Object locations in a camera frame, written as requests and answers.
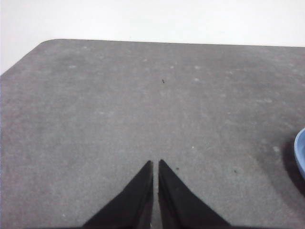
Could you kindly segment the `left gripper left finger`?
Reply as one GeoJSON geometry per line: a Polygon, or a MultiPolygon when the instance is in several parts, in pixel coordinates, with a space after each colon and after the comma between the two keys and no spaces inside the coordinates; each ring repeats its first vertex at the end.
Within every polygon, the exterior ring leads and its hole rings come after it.
{"type": "Polygon", "coordinates": [[[153,162],[147,161],[126,187],[84,229],[149,229],[153,209],[153,162]]]}

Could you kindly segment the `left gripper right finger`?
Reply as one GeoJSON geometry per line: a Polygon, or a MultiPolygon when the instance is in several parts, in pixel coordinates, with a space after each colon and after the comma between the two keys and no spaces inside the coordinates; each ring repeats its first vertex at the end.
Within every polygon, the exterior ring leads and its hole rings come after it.
{"type": "Polygon", "coordinates": [[[231,226],[201,201],[164,160],[159,161],[158,182],[164,229],[207,229],[231,226]]]}

